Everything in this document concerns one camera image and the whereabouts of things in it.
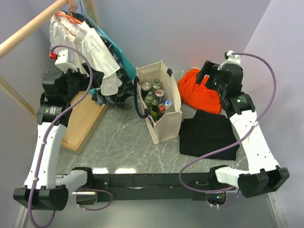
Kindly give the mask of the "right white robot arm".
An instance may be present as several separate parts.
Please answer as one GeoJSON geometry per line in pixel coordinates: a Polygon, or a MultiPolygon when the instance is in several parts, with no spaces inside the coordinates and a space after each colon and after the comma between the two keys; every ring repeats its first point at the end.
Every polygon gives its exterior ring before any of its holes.
{"type": "Polygon", "coordinates": [[[246,198],[277,191],[290,174],[272,155],[259,126],[253,101],[242,92],[242,67],[236,63],[220,66],[206,61],[196,76],[196,83],[201,83],[204,76],[208,76],[205,87],[218,93],[223,110],[242,140],[248,162],[247,171],[228,166],[211,168],[209,186],[219,189],[227,184],[238,188],[246,198]]]}

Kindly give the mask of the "pocari sweat plastic bottle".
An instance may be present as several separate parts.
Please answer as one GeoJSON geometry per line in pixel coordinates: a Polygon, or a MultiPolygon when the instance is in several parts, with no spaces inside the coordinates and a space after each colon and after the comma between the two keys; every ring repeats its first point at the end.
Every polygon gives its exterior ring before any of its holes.
{"type": "Polygon", "coordinates": [[[172,101],[171,100],[166,100],[165,101],[165,107],[168,108],[172,108],[172,101]]]}

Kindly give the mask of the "cream canvas tote bag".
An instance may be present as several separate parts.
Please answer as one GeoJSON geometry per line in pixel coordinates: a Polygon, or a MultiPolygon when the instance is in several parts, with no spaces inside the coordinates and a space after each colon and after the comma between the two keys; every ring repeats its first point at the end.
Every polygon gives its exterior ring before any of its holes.
{"type": "Polygon", "coordinates": [[[134,79],[134,104],[137,114],[147,123],[154,144],[173,139],[178,136],[182,121],[181,96],[173,72],[162,61],[136,69],[134,79]],[[165,92],[164,100],[171,100],[174,110],[165,113],[158,121],[154,121],[142,97],[141,85],[144,82],[153,84],[159,79],[165,92]]]}

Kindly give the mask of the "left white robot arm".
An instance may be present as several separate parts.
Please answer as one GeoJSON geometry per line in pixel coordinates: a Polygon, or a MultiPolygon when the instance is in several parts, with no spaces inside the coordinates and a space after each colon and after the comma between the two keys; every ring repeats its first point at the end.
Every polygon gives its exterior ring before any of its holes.
{"type": "Polygon", "coordinates": [[[39,210],[63,210],[68,196],[81,187],[91,190],[95,179],[91,168],[74,168],[70,174],[56,178],[56,165],[61,142],[72,113],[71,101],[80,92],[101,84],[104,73],[93,70],[93,77],[87,77],[86,63],[80,70],[48,70],[43,74],[44,92],[38,109],[38,138],[33,162],[24,186],[16,188],[13,198],[26,208],[39,210]]]}

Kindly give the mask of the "coca-cola glass bottle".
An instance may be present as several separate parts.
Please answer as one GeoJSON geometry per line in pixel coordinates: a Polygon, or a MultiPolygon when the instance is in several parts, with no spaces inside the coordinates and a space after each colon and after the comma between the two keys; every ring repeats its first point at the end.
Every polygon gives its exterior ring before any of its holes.
{"type": "Polygon", "coordinates": [[[165,113],[166,113],[166,107],[164,105],[161,105],[159,107],[159,113],[157,115],[157,119],[159,120],[160,118],[162,118],[165,113]]]}

